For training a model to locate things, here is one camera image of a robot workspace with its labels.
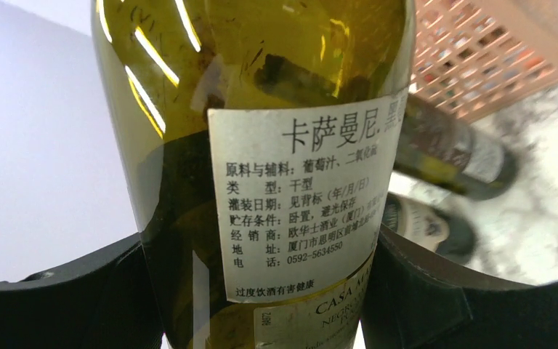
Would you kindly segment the green wine bottle black neck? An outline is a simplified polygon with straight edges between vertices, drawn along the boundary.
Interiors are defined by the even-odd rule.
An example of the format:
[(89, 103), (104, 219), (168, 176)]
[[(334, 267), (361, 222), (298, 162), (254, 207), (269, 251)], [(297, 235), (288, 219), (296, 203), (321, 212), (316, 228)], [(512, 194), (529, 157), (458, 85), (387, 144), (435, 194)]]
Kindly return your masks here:
[(351, 348), (408, 99), (412, 1), (93, 1), (172, 348)]

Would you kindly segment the green wine bottle black top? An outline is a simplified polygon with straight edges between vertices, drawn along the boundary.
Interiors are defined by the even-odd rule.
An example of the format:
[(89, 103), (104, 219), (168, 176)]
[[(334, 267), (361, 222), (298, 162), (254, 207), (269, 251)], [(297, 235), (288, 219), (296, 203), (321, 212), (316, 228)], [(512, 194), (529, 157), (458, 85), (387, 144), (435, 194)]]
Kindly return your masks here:
[(500, 140), (409, 94), (394, 170), (484, 201), (508, 191), (519, 166)]

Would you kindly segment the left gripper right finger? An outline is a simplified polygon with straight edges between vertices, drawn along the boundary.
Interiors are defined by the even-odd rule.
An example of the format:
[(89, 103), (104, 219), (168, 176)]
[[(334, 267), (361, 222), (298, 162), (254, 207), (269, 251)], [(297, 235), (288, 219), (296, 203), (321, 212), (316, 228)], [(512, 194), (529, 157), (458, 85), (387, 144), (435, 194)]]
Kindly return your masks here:
[(379, 231), (361, 325), (367, 348), (558, 348), (558, 281), (531, 286)]

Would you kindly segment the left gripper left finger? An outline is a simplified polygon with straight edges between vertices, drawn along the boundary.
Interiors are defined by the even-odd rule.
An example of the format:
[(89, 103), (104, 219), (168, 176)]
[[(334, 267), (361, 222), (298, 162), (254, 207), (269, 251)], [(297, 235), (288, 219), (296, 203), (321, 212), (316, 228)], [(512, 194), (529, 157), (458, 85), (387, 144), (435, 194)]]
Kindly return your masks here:
[(0, 348), (160, 348), (138, 234), (18, 282), (0, 282)]

